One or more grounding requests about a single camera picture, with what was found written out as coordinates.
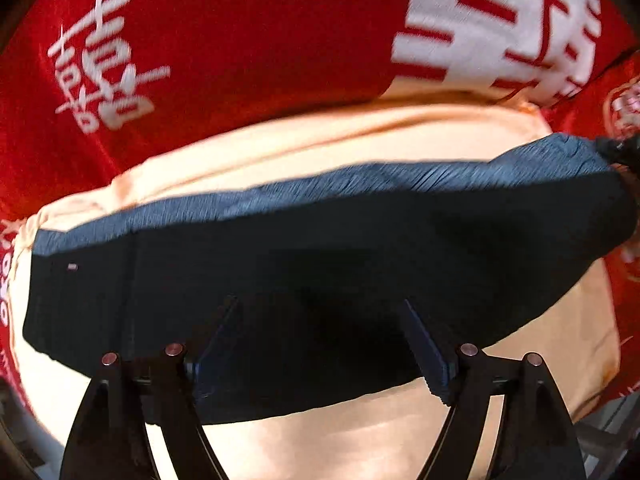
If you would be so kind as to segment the red embroidered pillow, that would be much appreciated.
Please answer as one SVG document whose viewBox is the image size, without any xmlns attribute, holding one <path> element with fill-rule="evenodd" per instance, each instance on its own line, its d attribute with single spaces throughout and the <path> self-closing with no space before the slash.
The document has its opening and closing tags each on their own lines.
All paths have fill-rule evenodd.
<svg viewBox="0 0 640 480">
<path fill-rule="evenodd" d="M 552 130 L 588 139 L 609 136 L 623 140 L 639 132 L 639 55 L 609 67 L 578 92 L 542 112 Z M 639 240 L 605 257 L 618 334 L 620 370 L 596 404 L 639 390 Z"/>
</svg>

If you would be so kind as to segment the black pants blue patterned trim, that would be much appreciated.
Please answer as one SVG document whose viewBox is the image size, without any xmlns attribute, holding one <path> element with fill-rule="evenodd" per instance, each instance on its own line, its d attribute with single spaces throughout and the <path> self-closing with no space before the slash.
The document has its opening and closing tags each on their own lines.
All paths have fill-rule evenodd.
<svg viewBox="0 0 640 480">
<path fill-rule="evenodd" d="M 592 142 L 552 134 L 489 162 L 376 162 L 170 198 L 32 250 L 23 334 L 91 375 L 213 330 L 196 408 L 226 424 L 419 375 L 396 309 L 488 347 L 538 318 L 637 223 Z"/>
</svg>

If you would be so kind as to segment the red sofa cover white characters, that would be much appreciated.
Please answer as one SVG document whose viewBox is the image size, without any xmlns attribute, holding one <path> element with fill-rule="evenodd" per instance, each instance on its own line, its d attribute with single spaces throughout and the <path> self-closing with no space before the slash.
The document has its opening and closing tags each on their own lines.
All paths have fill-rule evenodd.
<svg viewBox="0 0 640 480">
<path fill-rule="evenodd" d="M 638 42 L 615 0 L 30 0 L 15 19 L 1 44 L 1 310 L 14 224 L 152 157 L 431 92 L 523 100 L 544 118 Z"/>
</svg>

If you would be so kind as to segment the peach cushion cover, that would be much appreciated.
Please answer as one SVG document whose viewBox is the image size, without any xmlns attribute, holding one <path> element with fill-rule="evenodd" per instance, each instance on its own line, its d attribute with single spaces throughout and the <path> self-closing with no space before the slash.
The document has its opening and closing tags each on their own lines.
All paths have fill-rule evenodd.
<svg viewBox="0 0 640 480">
<path fill-rule="evenodd" d="M 32 244 L 39 228 L 181 195 L 237 191 L 364 162 L 488 160 L 550 133 L 523 100 L 491 105 L 475 94 L 431 92 L 409 99 L 263 122 L 152 157 L 98 190 L 62 198 L 14 224 L 2 264 L 2 318 L 11 356 L 35 412 L 35 436 L 52 464 L 88 379 L 36 351 L 23 337 Z M 574 418 L 586 416 L 620 368 L 608 274 L 596 262 L 548 313 L 495 344 L 497 356 L 541 353 Z M 318 410 L 206 428 L 235 479 L 409 479 L 445 420 L 420 380 Z"/>
</svg>

